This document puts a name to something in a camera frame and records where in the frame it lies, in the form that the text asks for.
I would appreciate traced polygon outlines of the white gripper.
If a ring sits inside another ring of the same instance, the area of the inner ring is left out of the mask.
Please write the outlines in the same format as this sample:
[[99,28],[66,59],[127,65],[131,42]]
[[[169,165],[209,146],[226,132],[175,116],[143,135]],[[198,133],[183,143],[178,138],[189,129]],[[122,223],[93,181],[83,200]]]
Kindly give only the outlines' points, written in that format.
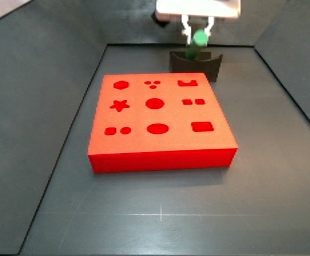
[[182,34],[186,36],[186,44],[191,44],[191,26],[189,16],[207,18],[207,26],[203,29],[207,37],[216,24],[214,17],[238,18],[241,15],[241,0],[157,0],[157,11],[163,15],[182,15]]

